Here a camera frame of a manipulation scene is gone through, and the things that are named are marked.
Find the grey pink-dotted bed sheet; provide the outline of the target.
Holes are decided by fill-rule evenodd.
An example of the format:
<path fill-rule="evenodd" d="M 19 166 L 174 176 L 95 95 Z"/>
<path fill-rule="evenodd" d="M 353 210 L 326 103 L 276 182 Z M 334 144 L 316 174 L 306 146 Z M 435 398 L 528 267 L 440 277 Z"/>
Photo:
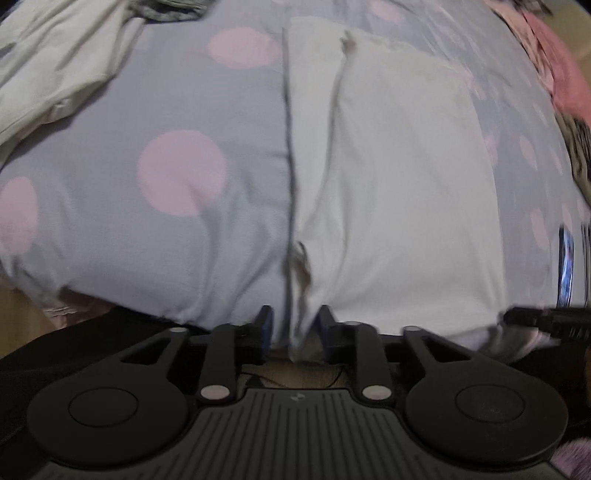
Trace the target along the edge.
<path fill-rule="evenodd" d="M 549 94 L 481 1 L 222 1 L 144 28 L 122 71 L 1 172 L 1 277 L 45 308 L 100 299 L 204 327 L 294 310 L 286 33 L 315 17 L 459 68 L 497 191 L 507 306 L 557 298 L 590 210 Z"/>

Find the cream white garment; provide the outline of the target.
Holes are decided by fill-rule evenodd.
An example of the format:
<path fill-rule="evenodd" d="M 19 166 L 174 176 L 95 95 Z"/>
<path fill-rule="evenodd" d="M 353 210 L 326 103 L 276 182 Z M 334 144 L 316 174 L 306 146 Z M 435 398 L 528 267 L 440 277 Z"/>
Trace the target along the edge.
<path fill-rule="evenodd" d="M 21 1 L 1 23 L 1 162 L 117 75 L 144 20 L 127 1 Z"/>

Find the black smartphone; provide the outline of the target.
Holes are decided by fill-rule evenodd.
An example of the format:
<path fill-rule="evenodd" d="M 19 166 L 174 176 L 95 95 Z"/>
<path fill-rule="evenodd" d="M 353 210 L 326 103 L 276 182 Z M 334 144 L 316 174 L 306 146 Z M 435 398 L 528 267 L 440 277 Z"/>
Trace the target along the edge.
<path fill-rule="evenodd" d="M 574 254 L 574 237 L 565 225 L 561 225 L 559 229 L 558 307 L 569 307 L 571 304 L 574 282 Z"/>

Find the black white patterned garment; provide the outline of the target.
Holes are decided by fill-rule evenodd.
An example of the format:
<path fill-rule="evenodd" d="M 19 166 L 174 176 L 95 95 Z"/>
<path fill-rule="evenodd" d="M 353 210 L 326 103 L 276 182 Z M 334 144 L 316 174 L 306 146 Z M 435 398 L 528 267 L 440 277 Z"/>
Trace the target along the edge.
<path fill-rule="evenodd" d="M 591 205 L 591 133 L 588 124 L 567 113 L 555 115 L 571 163 L 573 179 Z"/>

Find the pink garment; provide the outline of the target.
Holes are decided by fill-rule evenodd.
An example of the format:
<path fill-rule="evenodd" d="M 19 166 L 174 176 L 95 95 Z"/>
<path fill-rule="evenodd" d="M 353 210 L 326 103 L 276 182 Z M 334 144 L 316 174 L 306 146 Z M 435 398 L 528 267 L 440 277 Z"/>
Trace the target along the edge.
<path fill-rule="evenodd" d="M 509 27 L 534 65 L 554 108 L 590 124 L 590 88 L 564 42 L 542 20 L 508 2 L 485 1 Z"/>

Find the grey striped garment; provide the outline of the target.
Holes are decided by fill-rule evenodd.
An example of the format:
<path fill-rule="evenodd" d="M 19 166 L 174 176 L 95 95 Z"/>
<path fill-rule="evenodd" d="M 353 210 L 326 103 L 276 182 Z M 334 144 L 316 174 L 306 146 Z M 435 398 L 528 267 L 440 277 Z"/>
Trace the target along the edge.
<path fill-rule="evenodd" d="M 204 17 L 215 0 L 132 0 L 130 11 L 149 22 L 195 21 Z"/>

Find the white t-shirt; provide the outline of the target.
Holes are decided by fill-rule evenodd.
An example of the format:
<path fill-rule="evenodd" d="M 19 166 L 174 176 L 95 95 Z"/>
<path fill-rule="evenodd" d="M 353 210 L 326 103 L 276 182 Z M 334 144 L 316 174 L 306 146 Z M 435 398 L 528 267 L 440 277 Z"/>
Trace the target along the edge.
<path fill-rule="evenodd" d="M 421 325 L 514 360 L 547 344 L 507 306 L 489 151 L 458 67 L 315 17 L 286 33 L 294 161 L 290 353 L 322 307 L 379 333 Z"/>

